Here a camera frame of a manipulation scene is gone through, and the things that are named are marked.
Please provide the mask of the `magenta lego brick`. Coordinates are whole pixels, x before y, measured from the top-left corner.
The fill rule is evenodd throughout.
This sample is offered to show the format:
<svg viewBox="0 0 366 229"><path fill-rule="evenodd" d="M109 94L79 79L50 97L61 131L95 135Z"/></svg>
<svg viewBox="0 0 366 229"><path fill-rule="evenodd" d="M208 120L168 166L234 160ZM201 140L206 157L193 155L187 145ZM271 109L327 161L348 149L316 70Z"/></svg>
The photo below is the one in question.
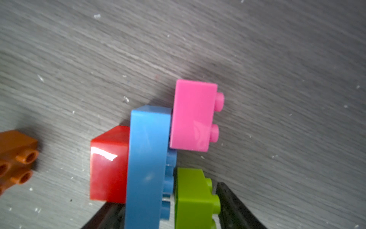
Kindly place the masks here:
<svg viewBox="0 0 366 229"><path fill-rule="evenodd" d="M176 82L170 148L207 152L219 138L213 123L215 112L224 108L225 96L218 85L179 79Z"/></svg>

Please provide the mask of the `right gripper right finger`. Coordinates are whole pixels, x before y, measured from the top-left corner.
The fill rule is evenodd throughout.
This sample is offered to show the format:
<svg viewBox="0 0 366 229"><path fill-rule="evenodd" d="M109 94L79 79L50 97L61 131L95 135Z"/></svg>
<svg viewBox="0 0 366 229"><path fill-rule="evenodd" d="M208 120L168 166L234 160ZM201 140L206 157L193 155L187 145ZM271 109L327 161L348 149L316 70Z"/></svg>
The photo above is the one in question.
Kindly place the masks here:
<svg viewBox="0 0 366 229"><path fill-rule="evenodd" d="M217 183L216 194L221 203L222 229L267 229L224 182Z"/></svg>

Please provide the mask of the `orange lego brick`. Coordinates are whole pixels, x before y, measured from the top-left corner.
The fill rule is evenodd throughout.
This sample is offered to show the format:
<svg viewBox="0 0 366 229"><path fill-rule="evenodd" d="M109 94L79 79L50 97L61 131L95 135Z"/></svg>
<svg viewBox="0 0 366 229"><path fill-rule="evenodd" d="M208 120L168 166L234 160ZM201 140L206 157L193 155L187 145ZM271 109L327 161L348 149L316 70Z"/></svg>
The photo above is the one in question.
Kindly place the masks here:
<svg viewBox="0 0 366 229"><path fill-rule="evenodd" d="M17 130L1 132L1 195L26 183L39 156L38 140Z"/></svg>

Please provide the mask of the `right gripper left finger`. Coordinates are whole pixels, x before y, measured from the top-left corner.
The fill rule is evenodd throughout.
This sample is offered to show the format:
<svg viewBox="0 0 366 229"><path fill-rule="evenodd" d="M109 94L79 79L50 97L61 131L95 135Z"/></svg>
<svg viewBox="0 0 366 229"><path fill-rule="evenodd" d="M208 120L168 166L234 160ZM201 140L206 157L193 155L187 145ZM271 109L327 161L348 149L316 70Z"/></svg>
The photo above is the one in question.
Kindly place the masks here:
<svg viewBox="0 0 366 229"><path fill-rule="evenodd" d="M106 202L81 229L124 229L125 204Z"/></svg>

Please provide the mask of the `blue long lego brick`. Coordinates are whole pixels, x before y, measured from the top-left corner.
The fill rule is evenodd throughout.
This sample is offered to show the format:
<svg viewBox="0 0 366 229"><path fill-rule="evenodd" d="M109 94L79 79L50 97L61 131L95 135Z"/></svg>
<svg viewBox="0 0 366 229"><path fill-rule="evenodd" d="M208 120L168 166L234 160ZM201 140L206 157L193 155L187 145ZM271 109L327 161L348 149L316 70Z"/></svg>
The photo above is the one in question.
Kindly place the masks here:
<svg viewBox="0 0 366 229"><path fill-rule="evenodd" d="M172 110L142 106L131 112L124 227L158 229L170 218L177 151L169 148Z"/></svg>

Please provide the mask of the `red lego brick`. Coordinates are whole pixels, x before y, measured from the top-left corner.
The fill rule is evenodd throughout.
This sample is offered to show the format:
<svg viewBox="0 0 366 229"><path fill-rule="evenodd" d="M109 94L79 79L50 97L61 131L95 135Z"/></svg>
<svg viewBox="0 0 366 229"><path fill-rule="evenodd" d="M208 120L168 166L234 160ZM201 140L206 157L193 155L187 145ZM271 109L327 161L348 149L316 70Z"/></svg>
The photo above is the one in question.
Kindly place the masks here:
<svg viewBox="0 0 366 229"><path fill-rule="evenodd" d="M116 126L90 143L90 199L126 203L130 128Z"/></svg>

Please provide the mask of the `lime green lego brick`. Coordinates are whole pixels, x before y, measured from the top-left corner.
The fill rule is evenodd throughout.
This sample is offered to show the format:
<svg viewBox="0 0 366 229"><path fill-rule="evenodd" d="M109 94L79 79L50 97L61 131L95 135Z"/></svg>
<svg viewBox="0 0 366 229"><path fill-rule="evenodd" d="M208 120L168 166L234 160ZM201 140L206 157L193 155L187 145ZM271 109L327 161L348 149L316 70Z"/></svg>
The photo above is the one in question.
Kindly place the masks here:
<svg viewBox="0 0 366 229"><path fill-rule="evenodd" d="M213 215L221 203L213 194L213 183L201 169L178 168L175 187L174 227L176 229L216 229Z"/></svg>

